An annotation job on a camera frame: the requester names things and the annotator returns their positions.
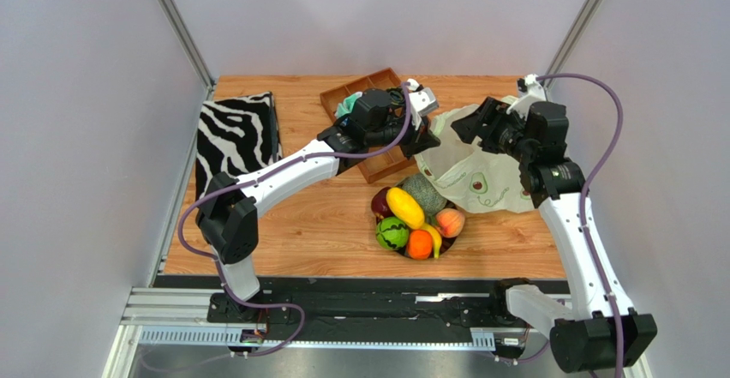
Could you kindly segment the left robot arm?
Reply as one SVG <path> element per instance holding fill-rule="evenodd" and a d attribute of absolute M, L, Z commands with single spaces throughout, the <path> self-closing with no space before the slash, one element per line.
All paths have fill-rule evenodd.
<path fill-rule="evenodd" d="M 439 106 L 432 90 L 409 80 L 398 91 L 400 98 L 393 88 L 370 88 L 298 152 L 253 173 L 214 177 L 192 209 L 230 295 L 245 302 L 260 290 L 252 254 L 259 218 L 272 207 L 394 147 L 410 158 L 440 144 L 429 130 L 428 116 Z"/>

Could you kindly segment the orange fruit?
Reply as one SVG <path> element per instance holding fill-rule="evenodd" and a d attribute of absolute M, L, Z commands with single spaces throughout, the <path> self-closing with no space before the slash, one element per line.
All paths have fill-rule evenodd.
<path fill-rule="evenodd" d="M 414 230 L 410 233 L 406 245 L 406 254 L 414 260 L 426 260 L 434 251 L 434 240 L 426 230 Z"/>

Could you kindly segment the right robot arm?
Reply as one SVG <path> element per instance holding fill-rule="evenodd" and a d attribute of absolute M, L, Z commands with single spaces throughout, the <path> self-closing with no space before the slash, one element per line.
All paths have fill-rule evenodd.
<path fill-rule="evenodd" d="M 486 98 L 452 123 L 458 138 L 518 162 L 521 184 L 545 221 L 559 251 L 571 307 L 558 303 L 527 279 L 507 279 L 496 293 L 500 311 L 544 335 L 566 373 L 613 369 L 622 375 L 656 337 L 651 314 L 640 314 L 625 294 L 597 231 L 578 164 L 565 154 L 566 108 L 537 101 L 526 111 Z"/>

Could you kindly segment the pale green plastic bag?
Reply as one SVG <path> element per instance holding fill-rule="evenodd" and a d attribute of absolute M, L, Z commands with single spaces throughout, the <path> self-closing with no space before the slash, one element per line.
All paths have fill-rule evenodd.
<path fill-rule="evenodd" d="M 466 144 L 452 129 L 454 122 L 478 108 L 478 104 L 466 105 L 433 118 L 430 131 L 440 145 L 415 156 L 420 172 L 440 195 L 468 213 L 534 210 L 515 159 L 482 151 L 478 140 Z"/>

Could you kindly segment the yellow mango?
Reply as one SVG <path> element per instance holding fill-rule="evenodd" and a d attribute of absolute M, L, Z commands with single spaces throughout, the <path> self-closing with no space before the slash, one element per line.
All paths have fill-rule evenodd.
<path fill-rule="evenodd" d="M 392 213 L 410 229 L 418 230 L 425 223 L 425 213 L 415 198 L 401 188 L 390 188 L 386 192 L 386 203 Z"/>

